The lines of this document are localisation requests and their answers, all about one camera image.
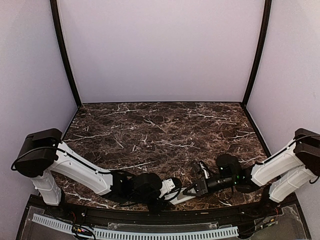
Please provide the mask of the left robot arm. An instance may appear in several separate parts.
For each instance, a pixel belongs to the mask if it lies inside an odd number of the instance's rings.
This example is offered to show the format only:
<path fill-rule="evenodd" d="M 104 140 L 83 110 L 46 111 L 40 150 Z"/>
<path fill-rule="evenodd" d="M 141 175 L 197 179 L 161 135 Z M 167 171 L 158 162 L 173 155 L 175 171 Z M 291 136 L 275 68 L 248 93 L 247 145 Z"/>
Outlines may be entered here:
<path fill-rule="evenodd" d="M 56 128 L 27 135 L 10 167 L 31 179 L 43 201 L 60 218 L 67 218 L 71 208 L 63 201 L 65 194 L 53 172 L 121 207 L 144 204 L 156 213 L 174 204 L 181 193 L 182 182 L 176 177 L 162 180 L 153 172 L 136 175 L 123 169 L 101 168 L 74 152 L 61 137 L 62 132 Z"/>

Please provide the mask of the white remote control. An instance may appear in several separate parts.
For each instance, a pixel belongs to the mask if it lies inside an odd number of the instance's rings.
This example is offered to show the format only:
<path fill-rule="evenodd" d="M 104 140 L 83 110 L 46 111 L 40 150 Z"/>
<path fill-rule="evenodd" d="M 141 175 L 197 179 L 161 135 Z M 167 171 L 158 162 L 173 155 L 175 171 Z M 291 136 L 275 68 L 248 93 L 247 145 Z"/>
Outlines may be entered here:
<path fill-rule="evenodd" d="M 193 195 L 184 195 L 183 194 L 183 191 L 186 189 L 186 187 L 183 187 L 179 193 L 178 196 L 176 196 L 174 199 L 170 200 L 169 202 L 172 204 L 172 205 L 179 205 L 179 204 L 182 204 L 184 202 L 187 202 L 187 201 L 190 201 L 192 199 L 194 199 L 196 196 L 193 196 Z"/>

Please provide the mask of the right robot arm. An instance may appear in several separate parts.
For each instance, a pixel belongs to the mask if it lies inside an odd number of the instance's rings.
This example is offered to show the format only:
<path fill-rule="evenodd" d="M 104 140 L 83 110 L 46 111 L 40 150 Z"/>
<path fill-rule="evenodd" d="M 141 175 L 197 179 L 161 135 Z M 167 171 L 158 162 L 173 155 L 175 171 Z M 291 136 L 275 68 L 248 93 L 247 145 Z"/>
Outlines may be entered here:
<path fill-rule="evenodd" d="M 295 131 L 294 138 L 277 153 L 262 162 L 242 168 L 237 157 L 221 154 L 215 164 L 218 173 L 202 162 L 198 168 L 205 176 L 183 190 L 183 195 L 201 197 L 224 189 L 236 189 L 241 193 L 252 193 L 267 187 L 267 197 L 255 205 L 255 213 L 266 217 L 288 195 L 304 184 L 314 184 L 320 178 L 320 136 L 304 128 Z"/>

